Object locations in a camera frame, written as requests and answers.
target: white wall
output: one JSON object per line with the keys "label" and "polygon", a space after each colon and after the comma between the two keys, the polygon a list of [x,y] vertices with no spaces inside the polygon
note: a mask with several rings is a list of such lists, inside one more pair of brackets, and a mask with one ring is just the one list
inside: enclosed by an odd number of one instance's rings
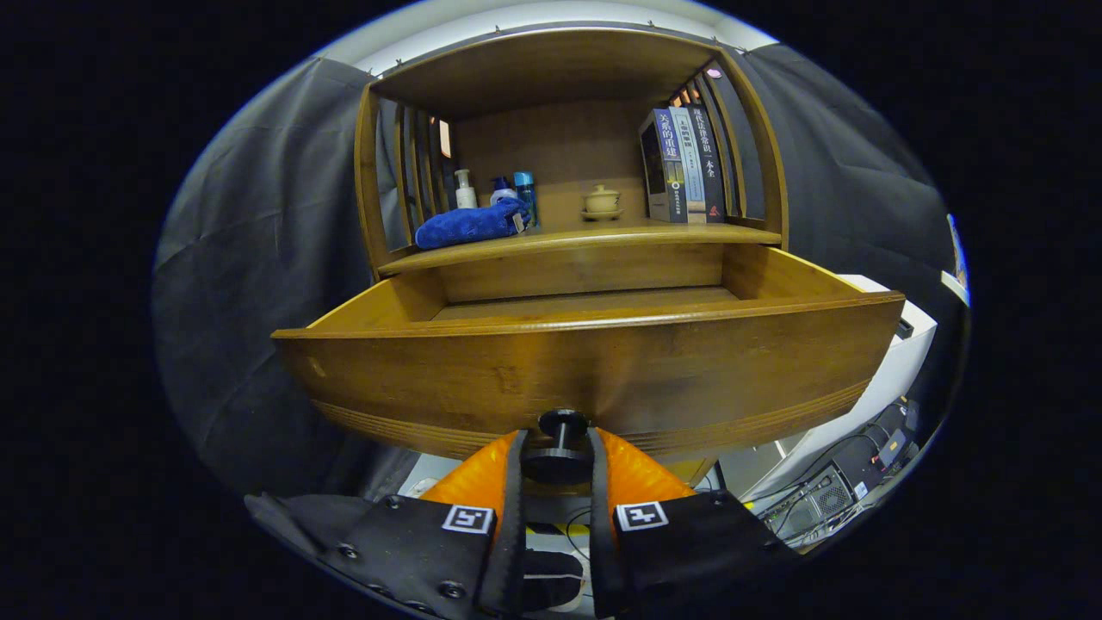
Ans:
{"label": "white wall", "polygon": [[403,61],[465,39],[539,23],[607,21],[655,25],[713,36],[747,50],[775,40],[714,9],[687,0],[424,0],[395,11],[333,42],[316,55],[378,75]]}

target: black knob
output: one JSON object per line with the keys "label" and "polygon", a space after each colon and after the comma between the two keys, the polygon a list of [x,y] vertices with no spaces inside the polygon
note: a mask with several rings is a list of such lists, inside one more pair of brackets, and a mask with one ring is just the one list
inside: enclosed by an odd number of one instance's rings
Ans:
{"label": "black knob", "polygon": [[579,485],[593,476],[593,454],[573,449],[585,436],[585,416],[574,410],[553,410],[540,416],[540,431],[554,439],[553,448],[526,449],[521,458],[525,476],[545,485]]}

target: screw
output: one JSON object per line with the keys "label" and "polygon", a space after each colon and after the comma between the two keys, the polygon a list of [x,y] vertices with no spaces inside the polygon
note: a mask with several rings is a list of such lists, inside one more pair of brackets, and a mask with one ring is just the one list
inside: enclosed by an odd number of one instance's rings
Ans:
{"label": "screw", "polygon": [[444,597],[447,597],[447,598],[456,598],[456,599],[458,599],[458,598],[463,598],[463,597],[467,596],[467,591],[465,589],[463,589],[463,585],[462,584],[456,584],[455,581],[442,581],[440,584],[439,590],[440,590],[441,596],[444,596]]}
{"label": "screw", "polygon": [[348,543],[337,543],[337,551],[341,555],[347,557],[348,559],[356,559],[359,557],[359,551]]}

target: gray curtain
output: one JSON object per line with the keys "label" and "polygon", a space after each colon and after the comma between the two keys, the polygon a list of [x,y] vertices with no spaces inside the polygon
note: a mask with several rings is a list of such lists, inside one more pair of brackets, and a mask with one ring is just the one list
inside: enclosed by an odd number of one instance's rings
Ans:
{"label": "gray curtain", "polygon": [[162,382],[202,461],[240,493],[376,496],[415,460],[326,422],[269,338],[371,284],[353,174],[369,80],[324,58],[288,72],[212,140],[164,222],[152,295]]}

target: wooden drawer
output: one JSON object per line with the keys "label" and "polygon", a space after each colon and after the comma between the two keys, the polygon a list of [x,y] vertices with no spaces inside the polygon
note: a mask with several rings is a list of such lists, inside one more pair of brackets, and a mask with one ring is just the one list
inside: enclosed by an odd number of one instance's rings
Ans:
{"label": "wooden drawer", "polygon": [[402,272],[273,339],[387,444],[465,458],[571,407],[669,463],[847,412],[903,303],[753,243],[563,249]]}

